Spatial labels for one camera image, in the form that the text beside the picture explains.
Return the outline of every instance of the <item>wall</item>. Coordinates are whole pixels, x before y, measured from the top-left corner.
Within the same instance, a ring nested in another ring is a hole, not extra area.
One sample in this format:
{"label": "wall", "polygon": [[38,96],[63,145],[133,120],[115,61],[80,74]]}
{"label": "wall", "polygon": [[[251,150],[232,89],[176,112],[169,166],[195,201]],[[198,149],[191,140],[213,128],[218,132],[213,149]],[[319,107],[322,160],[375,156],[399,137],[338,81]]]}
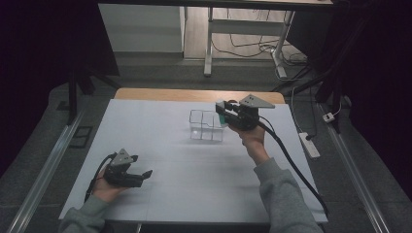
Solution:
{"label": "wall", "polygon": [[183,7],[99,4],[99,9],[113,51],[183,51]]}

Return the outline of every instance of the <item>power strip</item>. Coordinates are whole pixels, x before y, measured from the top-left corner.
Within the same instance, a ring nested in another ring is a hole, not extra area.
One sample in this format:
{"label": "power strip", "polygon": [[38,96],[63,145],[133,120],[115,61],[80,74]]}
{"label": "power strip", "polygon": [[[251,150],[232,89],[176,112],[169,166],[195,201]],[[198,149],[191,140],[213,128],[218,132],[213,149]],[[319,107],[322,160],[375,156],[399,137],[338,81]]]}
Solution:
{"label": "power strip", "polygon": [[306,137],[308,136],[307,133],[299,133],[300,141],[302,142],[303,146],[305,147],[306,151],[309,153],[311,158],[319,158],[321,155],[319,154],[318,150],[316,149],[315,145],[313,144],[312,140],[307,140]]}
{"label": "power strip", "polygon": [[328,114],[324,115],[323,118],[324,118],[324,121],[326,123],[329,123],[329,122],[334,120],[334,116],[333,116],[332,113],[328,113]]}

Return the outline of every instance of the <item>hand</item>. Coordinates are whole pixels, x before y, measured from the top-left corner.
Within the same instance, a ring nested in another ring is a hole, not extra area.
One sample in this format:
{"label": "hand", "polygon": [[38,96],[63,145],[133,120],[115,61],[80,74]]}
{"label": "hand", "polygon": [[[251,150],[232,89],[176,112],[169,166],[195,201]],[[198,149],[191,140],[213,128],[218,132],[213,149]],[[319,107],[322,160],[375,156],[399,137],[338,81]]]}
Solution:
{"label": "hand", "polygon": [[97,175],[97,181],[94,184],[92,194],[101,200],[110,203],[115,200],[121,192],[127,190],[128,187],[114,186],[107,183],[107,181],[103,178],[105,170],[106,167],[100,171],[99,175]]}
{"label": "hand", "polygon": [[229,125],[229,128],[239,134],[243,146],[246,147],[249,156],[254,160],[256,165],[269,159],[266,149],[264,148],[264,129],[257,126],[255,129],[242,131]]}

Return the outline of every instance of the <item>metal frame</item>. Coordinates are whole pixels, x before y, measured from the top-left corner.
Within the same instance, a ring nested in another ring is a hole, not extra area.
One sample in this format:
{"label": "metal frame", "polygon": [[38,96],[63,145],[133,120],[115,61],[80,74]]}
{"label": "metal frame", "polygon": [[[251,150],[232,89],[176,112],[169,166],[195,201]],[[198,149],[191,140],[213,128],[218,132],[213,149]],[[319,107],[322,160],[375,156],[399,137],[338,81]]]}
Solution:
{"label": "metal frame", "polygon": [[213,19],[213,8],[208,11],[208,30],[206,43],[205,68],[203,75],[212,76],[212,35],[213,33],[222,34],[242,34],[242,35],[262,35],[262,36],[279,36],[279,42],[276,49],[272,52],[276,69],[280,78],[286,77],[285,69],[281,66],[283,43],[288,35],[292,22],[293,13],[288,13],[285,22],[268,22],[268,21],[247,21],[234,19]]}
{"label": "metal frame", "polygon": [[39,205],[43,194],[46,192],[46,189],[49,186],[52,176],[57,169],[58,164],[60,163],[61,158],[63,157],[64,152],[69,145],[70,140],[72,139],[76,129],[82,120],[86,107],[89,102],[89,97],[84,97],[84,101],[80,103],[81,109],[77,116],[73,119],[71,125],[66,125],[63,129],[63,132],[60,134],[54,148],[51,151],[51,154],[48,157],[45,165],[40,171],[39,176],[37,177],[34,184],[31,186],[30,191],[25,197],[23,203],[18,209],[18,212],[15,216],[15,219],[12,221],[12,224],[9,226],[7,232],[24,232],[27,228],[30,219],[33,217],[37,206]]}
{"label": "metal frame", "polygon": [[[321,115],[326,114],[326,111],[324,110],[324,107],[321,104],[318,104],[318,108],[321,112]],[[370,193],[369,189],[367,188],[366,182],[364,181],[363,176],[359,171],[354,158],[349,152],[342,135],[336,133],[331,124],[327,125],[327,130],[333,143],[335,144],[338,150],[340,158],[342,159],[342,163],[345,166],[346,171],[348,172],[348,175],[355,187],[355,190],[357,191],[360,200],[364,204],[364,208],[370,218],[370,222],[375,228],[375,231],[378,233],[391,232],[388,223],[386,223],[384,216],[382,215],[382,212],[380,211],[375,199],[372,196],[372,193]]]}
{"label": "metal frame", "polygon": [[[277,1],[256,1],[256,0],[98,0],[98,3],[105,4],[126,4],[126,5],[151,5],[151,6],[186,6],[186,7],[212,7],[212,8],[237,8],[237,9],[262,9],[278,11],[307,11],[307,12],[333,12],[347,11],[347,5],[319,3],[295,3]],[[354,5],[352,12],[361,11],[368,7],[370,3]]]}

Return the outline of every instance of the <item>gray sleeve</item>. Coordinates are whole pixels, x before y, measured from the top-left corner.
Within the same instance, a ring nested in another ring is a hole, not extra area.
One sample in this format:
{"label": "gray sleeve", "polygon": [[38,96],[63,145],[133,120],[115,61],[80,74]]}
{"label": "gray sleeve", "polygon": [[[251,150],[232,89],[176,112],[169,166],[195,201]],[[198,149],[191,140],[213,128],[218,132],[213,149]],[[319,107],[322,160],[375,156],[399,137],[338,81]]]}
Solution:
{"label": "gray sleeve", "polygon": [[260,180],[260,197],[270,218],[270,232],[320,232],[312,213],[303,201],[291,171],[282,170],[271,158],[255,168]]}
{"label": "gray sleeve", "polygon": [[58,232],[100,232],[104,227],[103,215],[108,206],[108,203],[90,195],[79,210],[71,208],[67,212],[58,227]]}

